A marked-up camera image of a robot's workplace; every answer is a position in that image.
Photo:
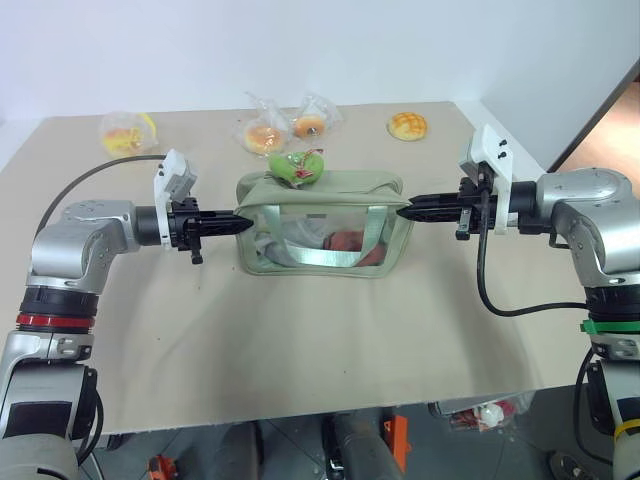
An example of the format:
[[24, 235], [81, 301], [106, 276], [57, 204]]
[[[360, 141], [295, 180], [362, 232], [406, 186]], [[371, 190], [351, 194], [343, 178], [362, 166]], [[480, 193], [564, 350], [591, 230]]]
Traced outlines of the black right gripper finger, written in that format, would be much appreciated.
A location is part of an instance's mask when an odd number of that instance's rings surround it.
[[409, 205], [397, 211], [400, 217], [419, 223], [450, 223], [458, 222], [461, 208], [456, 206], [425, 207]]
[[417, 195], [409, 199], [417, 207], [459, 207], [461, 201], [457, 193], [437, 193]]

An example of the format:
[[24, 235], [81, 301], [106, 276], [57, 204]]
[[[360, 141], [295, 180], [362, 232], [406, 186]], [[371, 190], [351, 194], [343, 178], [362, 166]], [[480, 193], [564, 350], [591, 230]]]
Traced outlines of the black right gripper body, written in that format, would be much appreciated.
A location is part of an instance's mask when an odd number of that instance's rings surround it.
[[455, 238], [467, 241], [472, 235], [486, 235], [495, 224], [497, 196], [493, 194], [495, 174], [480, 173], [478, 182], [463, 177], [457, 200], [460, 214]]

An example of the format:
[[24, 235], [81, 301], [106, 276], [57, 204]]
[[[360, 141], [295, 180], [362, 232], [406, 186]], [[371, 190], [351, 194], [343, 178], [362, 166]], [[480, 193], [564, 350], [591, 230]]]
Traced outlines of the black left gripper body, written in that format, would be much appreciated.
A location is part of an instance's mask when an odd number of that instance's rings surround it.
[[191, 263], [201, 265], [200, 210], [194, 197], [186, 197], [183, 201], [172, 201], [168, 213], [168, 225], [171, 247], [189, 252]]

